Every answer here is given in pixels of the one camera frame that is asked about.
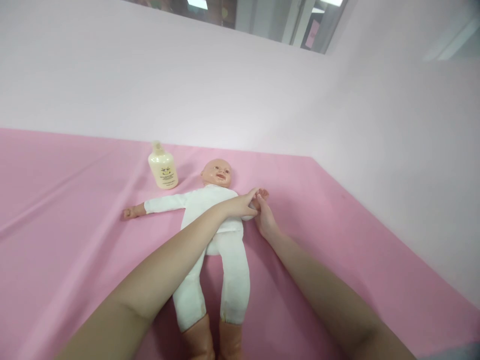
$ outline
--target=pink wall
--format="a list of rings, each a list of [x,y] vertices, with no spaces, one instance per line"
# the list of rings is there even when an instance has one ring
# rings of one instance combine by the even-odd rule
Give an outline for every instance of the pink wall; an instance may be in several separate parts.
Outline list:
[[[421,61],[465,2],[350,0],[322,56],[120,0],[4,0],[0,126],[312,156],[480,308],[480,61]]]

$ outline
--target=doll head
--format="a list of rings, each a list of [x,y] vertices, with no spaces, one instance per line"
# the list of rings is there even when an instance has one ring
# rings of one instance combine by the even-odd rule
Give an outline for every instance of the doll head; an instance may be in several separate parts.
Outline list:
[[[229,188],[232,182],[232,167],[222,159],[209,161],[200,173],[203,185],[213,184]]]

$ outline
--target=ceiling light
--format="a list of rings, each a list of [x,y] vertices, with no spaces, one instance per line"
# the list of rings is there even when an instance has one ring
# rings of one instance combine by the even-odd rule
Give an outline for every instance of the ceiling light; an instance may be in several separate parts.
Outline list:
[[[335,6],[340,6],[342,5],[343,0],[320,0],[322,3],[327,3],[327,4],[332,4]]]
[[[208,10],[209,8],[207,7],[207,0],[188,0],[188,5],[194,6],[200,9],[205,9]]]

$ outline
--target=white sleeve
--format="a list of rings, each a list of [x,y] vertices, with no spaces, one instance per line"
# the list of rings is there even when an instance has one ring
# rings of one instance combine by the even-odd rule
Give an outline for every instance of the white sleeve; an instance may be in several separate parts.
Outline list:
[[[163,213],[171,210],[185,209],[191,192],[175,194],[170,196],[157,197],[145,201],[143,207],[147,214]]]
[[[249,203],[249,204],[248,204],[248,207],[249,207],[250,209],[256,210],[256,209],[255,209],[255,206],[254,206],[252,203]],[[255,216],[242,216],[241,219],[242,219],[243,221],[249,221],[249,220],[252,220],[254,217],[255,217]]]

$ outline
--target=doll foot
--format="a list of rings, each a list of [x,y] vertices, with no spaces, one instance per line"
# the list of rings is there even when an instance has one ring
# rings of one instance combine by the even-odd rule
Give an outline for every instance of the doll foot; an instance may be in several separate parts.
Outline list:
[[[242,360],[242,325],[220,321],[220,355],[218,360]]]
[[[209,315],[205,315],[181,334],[189,360],[215,360]]]

